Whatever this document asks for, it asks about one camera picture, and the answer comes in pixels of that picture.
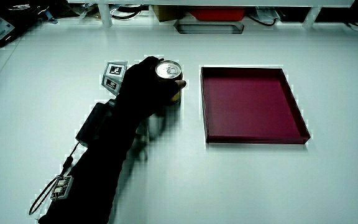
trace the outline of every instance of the red container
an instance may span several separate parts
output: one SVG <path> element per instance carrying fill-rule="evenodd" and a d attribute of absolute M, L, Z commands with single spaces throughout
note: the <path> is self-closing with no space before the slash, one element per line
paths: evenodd
<path fill-rule="evenodd" d="M 281 68 L 201 68 L 207 142 L 304 144 L 310 135 Z"/>
<path fill-rule="evenodd" d="M 240 21 L 246 14 L 245 7 L 194 6 L 191 15 L 200 21 Z"/>

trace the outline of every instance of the white table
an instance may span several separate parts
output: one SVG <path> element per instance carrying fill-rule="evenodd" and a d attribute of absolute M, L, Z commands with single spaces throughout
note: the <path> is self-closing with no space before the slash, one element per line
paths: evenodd
<path fill-rule="evenodd" d="M 103 26 L 111 27 L 109 4 L 148 4 L 176 6 L 275 6 L 275 7 L 311 7 L 303 27 L 313 26 L 322 7 L 351 7 L 354 0 L 68 0 L 69 3 L 97 3 Z"/>
<path fill-rule="evenodd" d="M 110 99 L 107 61 L 145 55 L 179 60 L 188 86 L 148 161 L 126 161 L 114 224 L 358 223 L 358 32 L 278 23 L 180 35 L 147 13 L 114 29 L 46 22 L 17 44 L 0 73 L 0 223 L 34 224 L 32 200 L 60 173 L 92 107 Z M 313 139 L 206 148 L 201 65 L 282 66 Z"/>

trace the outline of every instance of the black sleeve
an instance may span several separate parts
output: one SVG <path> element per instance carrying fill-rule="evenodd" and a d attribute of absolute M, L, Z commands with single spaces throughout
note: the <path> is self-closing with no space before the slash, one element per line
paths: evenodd
<path fill-rule="evenodd" d="M 73 184 L 66 199 L 52 202 L 38 223 L 106 224 L 112 209 L 119 174 L 131 148 L 139 120 L 113 109 L 101 136 L 71 169 Z"/>

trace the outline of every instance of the shelf leg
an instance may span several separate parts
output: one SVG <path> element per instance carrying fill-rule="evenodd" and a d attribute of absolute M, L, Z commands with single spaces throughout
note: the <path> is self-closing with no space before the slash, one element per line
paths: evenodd
<path fill-rule="evenodd" d="M 318 7 L 312 7 L 308 13 L 308 15 L 306 16 L 305 18 L 305 21 L 303 21 L 303 28 L 305 29 L 310 29 L 312 28 L 318 14 L 320 13 L 320 10 L 321 10 L 321 6 L 318 6 Z"/>
<path fill-rule="evenodd" d="M 111 27 L 111 15 L 110 15 L 110 8 L 109 4 L 98 4 L 100 16 L 102 18 L 102 23 L 104 27 Z"/>

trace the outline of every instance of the black glove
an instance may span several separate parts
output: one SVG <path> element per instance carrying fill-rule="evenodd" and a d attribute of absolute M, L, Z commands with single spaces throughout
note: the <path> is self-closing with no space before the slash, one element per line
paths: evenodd
<path fill-rule="evenodd" d="M 155 113 L 165 102 L 185 87 L 186 82 L 161 81 L 155 72 L 163 59 L 150 56 L 133 65 L 124 76 L 117 105 L 132 119 L 141 121 Z"/>
<path fill-rule="evenodd" d="M 68 174 L 74 177 L 68 197 L 52 202 L 40 224 L 108 222 L 122 163 L 139 122 L 186 85 L 184 81 L 158 81 L 155 66 L 159 61 L 148 57 L 127 70 L 113 116 Z"/>

